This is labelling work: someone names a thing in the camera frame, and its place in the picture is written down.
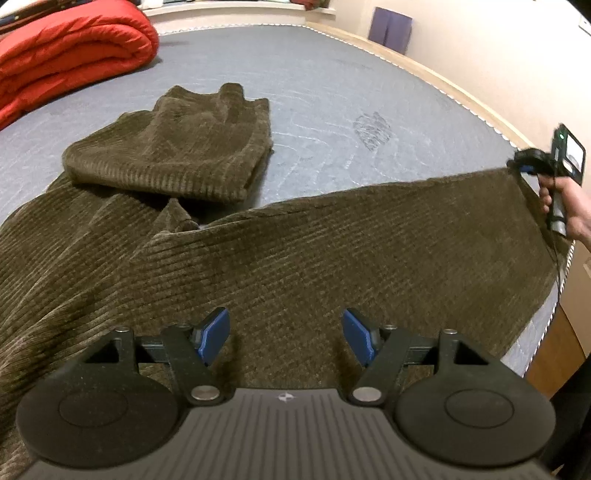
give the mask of corduroy fabric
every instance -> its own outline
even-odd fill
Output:
[[[72,144],[63,163],[76,183],[239,202],[271,146],[267,99],[245,100],[236,83],[208,95],[175,86]]]

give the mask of round black pad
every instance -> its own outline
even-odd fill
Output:
[[[69,468],[107,468],[136,460],[174,430],[177,402],[139,374],[38,384],[17,409],[17,428],[34,455]]]
[[[79,427],[102,427],[120,420],[127,412],[125,395],[117,392],[77,392],[63,398],[61,417]]]
[[[434,375],[399,398],[394,420],[420,451],[454,465],[500,468],[533,458],[556,422],[540,393],[517,375]]]
[[[447,414],[466,427],[491,429],[508,422],[513,404],[503,395],[489,390],[461,390],[445,402]]]

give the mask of metal screw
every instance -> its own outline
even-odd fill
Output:
[[[382,393],[374,387],[359,387],[353,390],[353,398],[362,402],[378,401]]]
[[[199,385],[191,390],[191,396],[195,400],[210,401],[220,396],[220,391],[213,385]]]

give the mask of small screen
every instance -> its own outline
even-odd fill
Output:
[[[566,137],[566,157],[578,171],[581,171],[581,167],[583,166],[583,149],[570,135]]]

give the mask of brown corduroy pants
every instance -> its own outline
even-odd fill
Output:
[[[268,102],[171,89],[64,153],[66,174],[0,228],[0,477],[28,456],[22,395],[115,325],[157,334],[230,310],[227,385],[349,387],[345,307],[502,355],[556,280],[522,180],[502,169],[364,187],[229,215],[271,148]]]

